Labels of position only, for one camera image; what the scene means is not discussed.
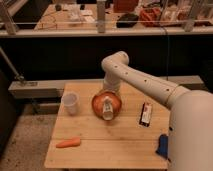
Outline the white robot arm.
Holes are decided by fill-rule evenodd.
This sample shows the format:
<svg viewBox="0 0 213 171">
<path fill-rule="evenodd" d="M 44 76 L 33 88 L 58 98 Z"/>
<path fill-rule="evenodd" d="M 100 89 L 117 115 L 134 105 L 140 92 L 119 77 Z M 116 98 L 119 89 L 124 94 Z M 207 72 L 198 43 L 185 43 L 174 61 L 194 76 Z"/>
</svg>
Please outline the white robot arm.
<svg viewBox="0 0 213 171">
<path fill-rule="evenodd" d="M 105 57 L 103 88 L 118 91 L 123 80 L 170 110 L 168 171 L 213 171 L 213 94 L 189 90 L 128 64 L 124 51 Z"/>
</svg>

